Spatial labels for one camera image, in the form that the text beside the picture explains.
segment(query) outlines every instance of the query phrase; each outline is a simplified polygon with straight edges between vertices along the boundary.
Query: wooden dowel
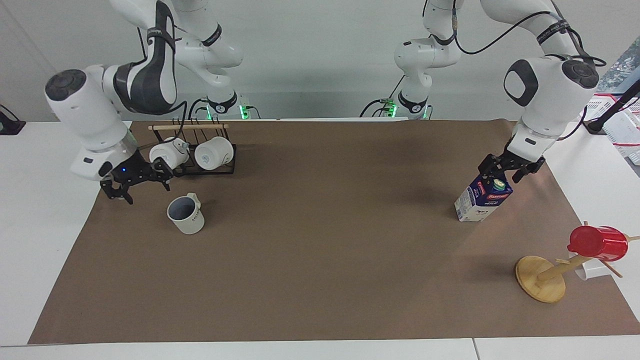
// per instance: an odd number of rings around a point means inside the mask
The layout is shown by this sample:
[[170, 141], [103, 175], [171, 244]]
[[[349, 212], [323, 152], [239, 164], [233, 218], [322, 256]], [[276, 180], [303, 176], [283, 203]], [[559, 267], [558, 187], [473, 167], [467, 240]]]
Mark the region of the wooden dowel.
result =
[[611, 264], [609, 264], [606, 261], [600, 260], [601, 263], [604, 264], [604, 266], [606, 266], [609, 270], [611, 270], [612, 273], [616, 274], [617, 277], [619, 277], [620, 279], [622, 279], [622, 274], [619, 273], [616, 269], [613, 268], [613, 266], [611, 266]]
[[573, 270], [574, 268], [577, 268], [578, 266], [586, 263], [587, 261], [591, 260], [591, 258], [585, 258], [584, 256], [581, 255], [576, 255], [574, 257], [572, 257], [571, 259], [569, 259], [569, 263], [568, 264], [560, 264], [560, 265], [556, 265], [554, 267], [552, 267], [551, 269], [541, 273], [538, 275], [538, 280], [539, 281], [547, 281], [550, 279], [553, 279], [554, 277], [561, 275], [569, 270]]
[[[199, 130], [199, 129], [228, 129], [228, 124], [193, 124], [187, 125], [185, 124], [182, 129], [183, 130]], [[151, 125], [148, 127], [149, 130], [179, 130], [180, 125]]]

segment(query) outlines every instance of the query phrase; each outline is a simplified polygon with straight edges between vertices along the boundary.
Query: red cup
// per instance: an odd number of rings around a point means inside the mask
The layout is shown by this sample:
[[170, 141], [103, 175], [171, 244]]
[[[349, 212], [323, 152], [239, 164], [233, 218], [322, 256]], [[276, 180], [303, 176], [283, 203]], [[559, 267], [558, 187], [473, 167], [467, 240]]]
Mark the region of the red cup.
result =
[[627, 237], [608, 226], [580, 226], [571, 233], [570, 242], [569, 251], [604, 261], [620, 260], [629, 249]]

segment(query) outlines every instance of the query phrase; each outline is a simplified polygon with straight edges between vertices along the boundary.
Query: brown paper mat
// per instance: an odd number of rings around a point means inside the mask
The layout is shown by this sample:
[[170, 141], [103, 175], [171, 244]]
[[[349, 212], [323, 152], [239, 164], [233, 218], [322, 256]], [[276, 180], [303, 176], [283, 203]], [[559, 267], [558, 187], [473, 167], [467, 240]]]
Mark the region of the brown paper mat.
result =
[[[134, 206], [98, 196], [29, 343], [639, 334], [611, 277], [569, 273], [554, 305], [518, 286], [518, 259], [566, 257], [580, 225], [547, 167], [485, 222], [458, 222], [453, 202], [510, 134], [503, 120], [233, 123], [235, 175], [141, 184]], [[166, 218], [188, 192], [206, 218], [193, 236]]]

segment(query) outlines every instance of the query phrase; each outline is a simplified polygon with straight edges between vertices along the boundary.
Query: milk carton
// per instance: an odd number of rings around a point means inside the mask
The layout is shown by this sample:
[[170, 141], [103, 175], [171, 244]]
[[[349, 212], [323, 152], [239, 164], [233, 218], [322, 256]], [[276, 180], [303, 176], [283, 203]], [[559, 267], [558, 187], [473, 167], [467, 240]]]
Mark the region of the milk carton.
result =
[[500, 176], [490, 185], [478, 176], [456, 201], [458, 220], [481, 222], [493, 213], [513, 193], [506, 177]]

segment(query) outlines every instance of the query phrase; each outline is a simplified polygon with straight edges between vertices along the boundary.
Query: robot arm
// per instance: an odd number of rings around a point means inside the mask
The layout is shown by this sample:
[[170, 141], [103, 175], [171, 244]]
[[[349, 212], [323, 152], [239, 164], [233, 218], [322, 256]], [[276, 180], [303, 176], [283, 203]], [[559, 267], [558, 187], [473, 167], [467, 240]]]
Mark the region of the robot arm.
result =
[[209, 0], [172, 2], [179, 28], [186, 33], [177, 44], [176, 61], [208, 85], [210, 109], [220, 115], [239, 113], [238, 95], [224, 69], [240, 66], [242, 50], [225, 39], [222, 26], [214, 19]]
[[532, 13], [548, 12], [519, 25], [536, 36], [545, 55], [518, 60], [507, 71], [504, 89], [524, 112], [503, 154], [487, 155], [478, 168], [487, 181], [516, 170], [517, 183], [544, 164], [543, 153], [593, 96], [600, 78], [551, 0], [481, 0], [481, 5], [491, 19], [512, 25]]
[[[188, 29], [183, 30], [190, 31], [181, 44], [176, 44], [177, 25], [166, 3], [109, 1], [129, 22], [146, 30], [148, 56], [120, 66], [93, 65], [84, 70], [60, 72], [47, 82], [45, 94], [53, 112], [83, 145], [71, 170], [100, 181], [110, 199], [121, 197], [132, 204], [130, 186], [159, 181], [169, 190], [168, 181], [173, 173], [162, 158], [153, 163], [143, 159], [119, 110], [151, 115], [167, 113], [177, 98], [176, 60], [211, 86], [228, 91], [228, 78], [206, 69], [239, 65], [241, 54], [221, 40], [220, 26], [207, 13], [208, 1], [173, 0], [182, 27]], [[194, 44], [194, 49], [189, 48], [189, 43]]]
[[[462, 8], [464, 0], [456, 3]], [[404, 72], [404, 85], [394, 102], [398, 104], [398, 115], [421, 117], [427, 106], [431, 91], [431, 76], [428, 69], [448, 67], [460, 60], [462, 52], [453, 44], [453, 0], [430, 0], [422, 18], [424, 27], [431, 33], [428, 38], [413, 39], [396, 47], [396, 65]]]
[[[524, 108], [524, 113], [504, 153], [488, 155], [479, 167], [485, 179], [501, 176], [505, 170], [517, 170], [517, 183], [544, 164], [543, 153], [589, 101], [599, 77], [593, 61], [551, 0], [480, 2], [491, 19], [518, 24], [530, 31], [545, 53], [541, 58], [518, 60], [507, 71], [504, 89]], [[407, 76], [397, 103], [413, 117], [424, 111], [431, 88], [425, 71], [453, 65], [460, 58], [456, 35], [457, 13], [462, 4], [463, 0], [430, 0], [424, 25], [431, 36], [405, 42], [396, 49], [396, 63]]]

